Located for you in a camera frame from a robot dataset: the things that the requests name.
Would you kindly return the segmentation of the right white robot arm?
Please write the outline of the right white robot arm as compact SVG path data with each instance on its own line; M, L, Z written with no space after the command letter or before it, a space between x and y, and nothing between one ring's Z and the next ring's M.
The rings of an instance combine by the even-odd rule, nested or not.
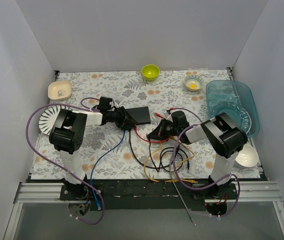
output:
M181 110L162 119L147 137L161 141L177 137L174 152L177 150L179 142L190 145L207 139L215 150L214 167L208 178L210 184L191 187L186 185L179 175L176 177L182 185L190 190L208 189L209 195L214 199L221 198L227 192L225 184L229 183L232 178L235 159L248 141L247 134L224 112L200 124L191 125Z

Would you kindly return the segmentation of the dark grey network switch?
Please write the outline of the dark grey network switch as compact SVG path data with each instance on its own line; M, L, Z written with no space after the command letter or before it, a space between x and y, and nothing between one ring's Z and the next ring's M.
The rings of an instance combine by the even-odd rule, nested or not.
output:
M138 121L136 125L147 125L151 123L150 111L148 106L137 107L135 119Z

